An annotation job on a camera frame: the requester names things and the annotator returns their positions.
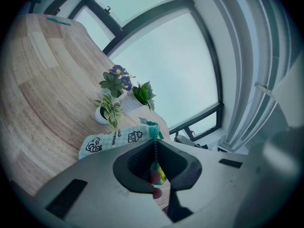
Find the wooden table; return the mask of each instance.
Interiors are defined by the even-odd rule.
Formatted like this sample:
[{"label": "wooden table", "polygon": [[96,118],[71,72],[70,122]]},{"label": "wooden table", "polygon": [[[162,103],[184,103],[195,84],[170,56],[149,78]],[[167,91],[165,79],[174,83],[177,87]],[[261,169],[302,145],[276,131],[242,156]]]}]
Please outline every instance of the wooden table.
[{"label": "wooden table", "polygon": [[[18,17],[1,56],[2,165],[31,195],[78,160],[88,135],[113,130],[95,122],[92,99],[114,63],[82,24],[47,17]],[[170,139],[166,122],[147,107],[124,114],[118,128],[140,125],[138,117],[158,122]]]}]

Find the wall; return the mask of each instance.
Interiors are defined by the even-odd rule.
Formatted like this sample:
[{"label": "wall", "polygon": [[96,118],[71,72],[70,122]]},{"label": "wall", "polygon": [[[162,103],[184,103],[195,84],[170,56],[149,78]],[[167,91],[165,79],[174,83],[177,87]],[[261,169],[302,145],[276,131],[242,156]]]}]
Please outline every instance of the wall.
[{"label": "wall", "polygon": [[263,127],[261,127],[256,135],[247,142],[246,146],[250,149],[251,146],[264,143],[269,137],[286,130],[287,127],[286,118],[284,117],[281,107],[277,104]]},{"label": "wall", "polygon": [[[256,111],[255,108],[257,106],[257,108],[260,108],[260,98],[259,95],[262,95],[259,91],[257,91],[254,87],[253,84],[258,81],[258,82],[264,82],[262,80],[262,77],[264,77],[265,79],[269,80],[269,75],[271,73],[271,75],[276,75],[276,71],[277,71],[277,65],[275,65],[273,62],[274,60],[277,60],[280,56],[280,59],[283,57],[283,52],[280,51],[279,55],[277,55],[277,51],[275,51],[272,48],[272,39],[275,42],[275,45],[277,46],[279,43],[276,43],[276,40],[274,40],[274,35],[271,34],[270,36],[270,25],[272,25],[274,28],[273,31],[271,32],[277,32],[277,27],[278,23],[280,21],[278,21],[278,18],[274,18],[273,16],[271,17],[269,13],[267,14],[263,14],[261,13],[261,10],[264,9],[264,7],[260,4],[261,2],[264,4],[266,3],[265,0],[237,0],[237,2],[239,4],[236,4],[235,0],[194,0],[195,2],[195,6],[198,9],[199,13],[201,14],[202,18],[204,19],[209,32],[211,33],[211,36],[214,40],[215,46],[216,46],[216,50],[218,53],[218,57],[219,57],[219,61],[220,61],[220,66],[221,66],[221,72],[222,72],[222,82],[223,82],[223,103],[225,104],[225,113],[227,112],[227,110],[230,109],[230,112],[233,111],[233,107],[234,107],[234,112],[236,114],[236,116],[234,117],[234,112],[232,114],[232,118],[229,116],[229,118],[227,117],[227,115],[224,115],[223,118],[223,129],[228,132],[228,137],[229,139],[226,139],[224,143],[227,142],[227,145],[225,145],[227,148],[229,147],[237,147],[236,149],[239,149],[239,147],[241,147],[241,141],[239,140],[240,137],[243,135],[244,131],[246,131],[246,129],[249,127],[250,123],[252,122],[252,117],[249,117],[249,115],[255,115]],[[229,15],[231,16],[230,19],[232,19],[232,21],[234,22],[235,28],[236,28],[236,32],[239,34],[239,43],[241,46],[241,49],[243,50],[242,52],[242,63],[241,63],[241,69],[246,69],[246,67],[252,67],[254,71],[250,72],[250,70],[248,72],[245,72],[242,75],[242,78],[245,79],[245,83],[247,84],[246,89],[244,89],[243,92],[241,92],[241,96],[240,99],[243,99],[243,106],[247,106],[246,111],[244,110],[244,107],[238,107],[237,104],[240,104],[241,100],[238,102],[237,100],[234,102],[232,102],[232,91],[231,91],[231,85],[229,85],[229,79],[230,75],[229,73],[231,72],[226,72],[225,70],[227,68],[230,69],[229,66],[231,66],[231,64],[229,65],[227,63],[227,61],[225,61],[225,57],[227,57],[227,59],[229,60],[229,57],[231,56],[230,54],[227,56],[227,49],[230,46],[231,50],[233,50],[232,46],[234,46],[234,38],[233,38],[233,33],[231,33],[231,26],[228,23],[228,19],[227,17],[222,17],[221,14],[224,16],[225,14],[225,10],[222,9],[222,6],[225,7],[225,9],[228,11]],[[245,20],[242,17],[237,18],[237,16],[241,16],[241,14],[243,14],[245,17]],[[249,32],[245,33],[244,28],[245,26],[242,28],[242,26],[240,27],[241,23],[243,23],[244,21],[246,21],[245,25],[248,26]],[[295,58],[295,56],[293,55],[297,55],[299,52],[299,48],[301,47],[301,37],[299,36],[295,36],[293,34],[293,31],[295,31],[293,28],[293,23],[289,21],[289,26],[291,29],[291,61],[293,61],[293,58]],[[228,35],[227,37],[223,37],[221,32],[223,32],[224,30],[226,30],[226,33],[228,34],[228,32],[230,32],[230,36],[231,36],[231,41],[232,43],[227,44],[228,41]],[[282,35],[282,32],[284,32],[285,34],[288,33],[287,29],[284,29],[282,27],[279,28],[280,31],[280,35]],[[245,35],[249,35],[251,36],[251,38],[245,38]],[[288,50],[288,48],[290,48],[290,46],[286,46],[286,43],[282,43],[288,41],[288,38],[281,38],[280,41],[280,49],[282,50]],[[252,60],[250,60],[250,55],[249,53],[252,52],[252,56],[253,56],[253,61],[255,62],[253,65],[248,65],[247,62],[251,62]],[[236,81],[238,81],[238,68],[236,71],[236,78],[234,77],[234,82],[235,79]],[[238,94],[238,87],[239,85],[236,85],[236,95]],[[245,96],[247,97],[249,94],[249,92],[251,91],[251,97],[249,98],[250,100],[244,100]],[[265,126],[262,127],[260,134],[261,136],[257,137],[258,139],[263,139],[263,135],[270,135],[273,134],[274,132],[276,132],[277,128],[282,129],[284,125],[284,123],[276,123],[276,119],[280,119],[279,117],[277,117],[277,109],[272,113],[272,119],[270,119],[269,121],[267,121],[265,123]],[[202,140],[199,140],[199,142],[205,143],[205,142],[212,142],[212,141],[216,141],[215,138],[212,137],[208,137],[206,136],[205,138],[203,138]]]},{"label": "wall", "polygon": [[233,44],[219,9],[213,0],[193,0],[213,39],[222,74],[224,111],[222,130],[228,131],[236,98],[236,59]]}]

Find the white pot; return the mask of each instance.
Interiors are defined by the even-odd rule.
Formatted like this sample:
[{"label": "white pot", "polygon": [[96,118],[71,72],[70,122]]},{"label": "white pot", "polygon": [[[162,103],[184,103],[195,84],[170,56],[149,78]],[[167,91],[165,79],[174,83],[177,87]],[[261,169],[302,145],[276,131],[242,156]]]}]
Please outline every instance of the white pot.
[{"label": "white pot", "polygon": [[101,114],[100,114],[100,107],[98,107],[95,111],[95,120],[99,123],[99,124],[103,124],[103,125],[108,125],[108,120],[104,119]]},{"label": "white pot", "polygon": [[143,104],[135,98],[133,91],[131,91],[129,95],[124,96],[121,101],[121,105],[125,112],[130,112],[143,106]]}]

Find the green leaf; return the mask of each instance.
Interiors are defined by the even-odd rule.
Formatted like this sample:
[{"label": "green leaf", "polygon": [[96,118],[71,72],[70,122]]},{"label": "green leaf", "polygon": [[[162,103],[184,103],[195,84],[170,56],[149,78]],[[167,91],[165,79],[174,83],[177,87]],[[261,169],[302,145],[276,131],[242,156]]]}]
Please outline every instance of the green leaf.
[{"label": "green leaf", "polygon": [[149,99],[149,95],[148,95],[148,90],[146,90],[145,88],[141,88],[139,95],[141,96],[141,98],[146,101]]},{"label": "green leaf", "polygon": [[155,109],[155,105],[154,105],[153,100],[149,99],[149,100],[147,101],[147,103],[148,103],[148,107],[149,107],[150,110],[151,110],[151,109],[152,109],[152,110]]},{"label": "green leaf", "polygon": [[149,90],[149,99],[154,98],[156,95],[152,93],[152,90]]},{"label": "green leaf", "polygon": [[118,96],[118,90],[117,89],[110,88],[110,91],[111,91],[111,95],[114,98],[116,98]]},{"label": "green leaf", "polygon": [[141,98],[141,96],[140,96],[139,94],[137,94],[137,93],[134,92],[134,96],[135,96],[135,98],[136,98],[140,103],[144,104],[144,103],[143,103],[144,100]]},{"label": "green leaf", "polygon": [[115,111],[111,111],[110,113],[110,118],[109,118],[112,122],[116,119],[116,113]]},{"label": "green leaf", "polygon": [[109,74],[107,72],[104,72],[103,76],[106,81],[113,82],[115,80],[114,75]]},{"label": "green leaf", "polygon": [[104,117],[105,117],[106,119],[108,119],[109,116],[110,116],[110,113],[108,113],[107,111],[104,111]]},{"label": "green leaf", "polygon": [[113,128],[117,128],[117,125],[118,125],[118,121],[117,121],[117,119],[115,119],[115,120],[112,122],[112,126],[113,126]]},{"label": "green leaf", "polygon": [[100,100],[94,100],[95,102],[97,102],[99,105],[101,104]]},{"label": "green leaf", "polygon": [[104,101],[104,105],[105,105],[105,109],[107,110],[107,112],[111,112],[111,106],[108,102]]},{"label": "green leaf", "polygon": [[108,81],[102,81],[102,82],[100,82],[99,84],[101,85],[101,87],[102,87],[103,89],[107,89],[108,87],[111,86],[111,83],[109,83]]},{"label": "green leaf", "polygon": [[121,113],[116,113],[116,119],[122,119],[123,115]]},{"label": "green leaf", "polygon": [[151,89],[150,81],[148,81],[147,83],[144,83],[144,84],[142,85],[142,87],[145,88],[146,90]]},{"label": "green leaf", "polygon": [[103,94],[103,100],[112,103],[112,97],[109,94]]},{"label": "green leaf", "polygon": [[111,119],[108,117],[108,123],[112,126],[113,122],[111,121]]},{"label": "green leaf", "polygon": [[121,112],[122,111],[122,109],[120,108],[120,107],[118,107],[118,106],[113,106],[113,108],[112,108],[115,112]]},{"label": "green leaf", "polygon": [[123,86],[124,86],[123,84],[114,85],[114,89],[120,90],[124,88]]},{"label": "green leaf", "polygon": [[115,84],[115,85],[119,85],[119,84],[121,84],[121,83],[122,83],[122,80],[119,79],[119,78],[116,78],[116,79],[114,80],[114,84]]},{"label": "green leaf", "polygon": [[101,104],[101,101],[100,100],[94,100],[94,105],[95,106],[100,106],[100,104]]}]

